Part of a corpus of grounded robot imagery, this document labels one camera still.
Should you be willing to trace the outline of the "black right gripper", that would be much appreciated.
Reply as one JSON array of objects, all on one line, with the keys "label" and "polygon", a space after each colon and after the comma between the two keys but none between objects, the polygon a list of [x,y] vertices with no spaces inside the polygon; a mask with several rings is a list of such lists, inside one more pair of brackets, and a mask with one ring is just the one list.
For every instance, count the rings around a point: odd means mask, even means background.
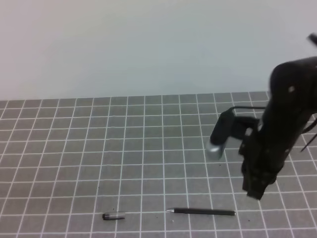
[{"label": "black right gripper", "polygon": [[248,197],[263,197],[267,187],[276,181],[300,134],[301,124],[295,119],[257,120],[239,149],[244,159],[242,189]]}]

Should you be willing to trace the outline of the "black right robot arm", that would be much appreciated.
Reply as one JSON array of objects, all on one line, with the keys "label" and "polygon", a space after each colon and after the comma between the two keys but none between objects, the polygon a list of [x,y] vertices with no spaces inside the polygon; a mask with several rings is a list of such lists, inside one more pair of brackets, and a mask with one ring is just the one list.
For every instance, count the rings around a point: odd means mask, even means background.
[{"label": "black right robot arm", "polygon": [[270,99],[251,134],[239,149],[243,156],[242,189],[260,200],[276,181],[307,122],[317,112],[317,59],[282,63],[270,76]]}]

